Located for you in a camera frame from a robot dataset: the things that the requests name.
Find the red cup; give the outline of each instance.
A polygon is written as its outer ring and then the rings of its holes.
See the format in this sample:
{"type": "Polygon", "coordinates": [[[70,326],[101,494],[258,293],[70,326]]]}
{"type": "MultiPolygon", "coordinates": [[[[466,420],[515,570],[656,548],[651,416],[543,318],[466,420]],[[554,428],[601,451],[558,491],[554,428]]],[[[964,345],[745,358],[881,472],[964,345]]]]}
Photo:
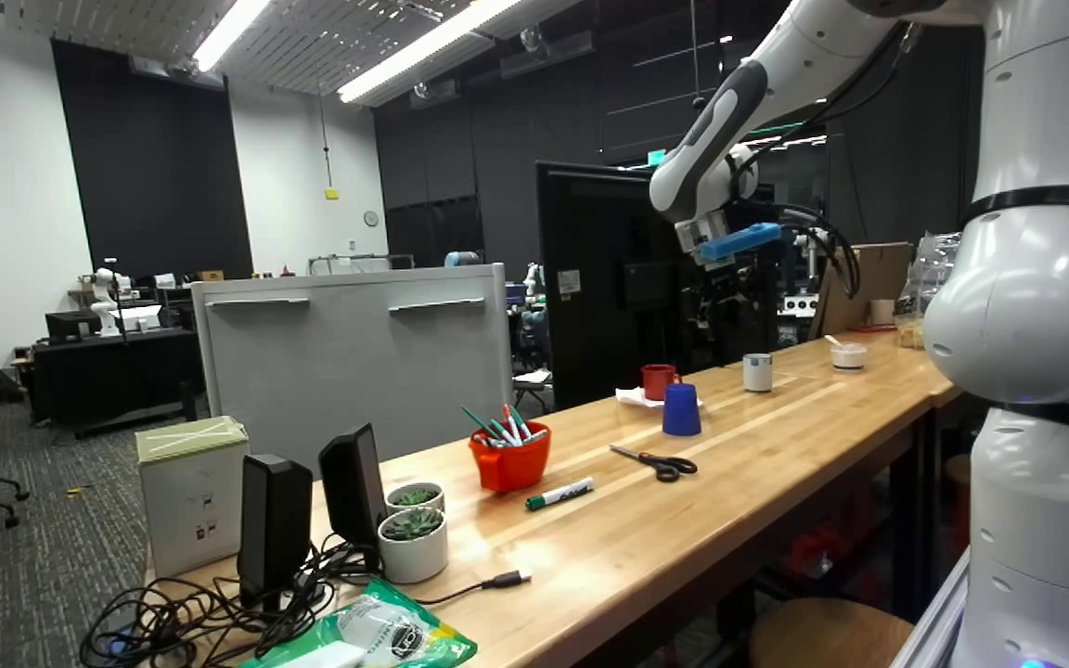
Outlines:
{"type": "Polygon", "coordinates": [[[677,365],[641,365],[644,402],[665,402],[669,386],[680,379],[677,365]]]}
{"type": "Polygon", "coordinates": [[[529,428],[529,439],[524,446],[490,446],[486,431],[475,431],[466,439],[482,491],[510,494],[510,491],[539,486],[544,457],[548,457],[548,428],[544,423],[528,423],[528,428],[529,428]]]}

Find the marker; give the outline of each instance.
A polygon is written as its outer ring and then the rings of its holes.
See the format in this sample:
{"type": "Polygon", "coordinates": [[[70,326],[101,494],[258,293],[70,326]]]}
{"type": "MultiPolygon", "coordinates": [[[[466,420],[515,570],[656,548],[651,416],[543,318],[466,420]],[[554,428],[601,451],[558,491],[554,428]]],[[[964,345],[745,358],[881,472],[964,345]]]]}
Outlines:
{"type": "Polygon", "coordinates": [[[548,506],[562,506],[562,502],[571,502],[571,498],[581,498],[595,491],[595,477],[576,477],[566,486],[558,486],[558,491],[544,491],[539,498],[528,498],[528,512],[543,512],[548,506]]]}

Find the white box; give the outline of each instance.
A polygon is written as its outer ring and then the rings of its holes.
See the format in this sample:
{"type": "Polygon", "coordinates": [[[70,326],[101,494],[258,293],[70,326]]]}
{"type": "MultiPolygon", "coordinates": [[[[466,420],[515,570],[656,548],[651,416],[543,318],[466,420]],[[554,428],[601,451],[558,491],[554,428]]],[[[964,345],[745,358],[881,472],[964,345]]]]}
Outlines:
{"type": "Polygon", "coordinates": [[[230,416],[133,431],[156,580],[237,553],[244,428],[230,416]]]}

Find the ceiling light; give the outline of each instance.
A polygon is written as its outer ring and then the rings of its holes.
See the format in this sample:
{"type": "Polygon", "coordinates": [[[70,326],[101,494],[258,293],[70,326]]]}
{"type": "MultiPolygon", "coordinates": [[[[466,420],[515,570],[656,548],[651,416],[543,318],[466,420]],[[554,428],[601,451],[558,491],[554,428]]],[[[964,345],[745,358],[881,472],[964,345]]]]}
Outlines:
{"type": "Polygon", "coordinates": [[[361,99],[362,94],[386,85],[391,78],[413,71],[414,61],[432,59],[435,50],[440,50],[444,45],[460,42],[465,33],[477,28],[482,23],[490,23],[492,16],[510,10],[521,0],[475,0],[466,2],[460,16],[444,19],[440,26],[435,26],[432,33],[423,33],[418,42],[406,45],[402,50],[393,50],[391,59],[381,59],[380,68],[362,71],[361,78],[352,78],[347,85],[340,85],[340,104],[361,99]]]}
{"type": "Polygon", "coordinates": [[[195,71],[210,71],[230,50],[230,45],[265,16],[267,2],[272,0],[237,0],[194,50],[195,71]]]}

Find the white wall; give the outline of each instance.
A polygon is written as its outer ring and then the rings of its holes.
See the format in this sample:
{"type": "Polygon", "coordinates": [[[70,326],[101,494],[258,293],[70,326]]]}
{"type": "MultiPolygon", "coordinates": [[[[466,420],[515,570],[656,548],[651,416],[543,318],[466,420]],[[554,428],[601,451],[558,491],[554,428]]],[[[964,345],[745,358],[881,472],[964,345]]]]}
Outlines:
{"type": "Polygon", "coordinates": [[[230,85],[244,225],[257,271],[307,271],[307,254],[386,252],[375,120],[312,97],[230,85]],[[323,129],[339,200],[323,198],[323,129]]]}
{"type": "Polygon", "coordinates": [[[70,309],[89,271],[81,200],[62,127],[51,49],[0,26],[0,365],[70,309]]]}

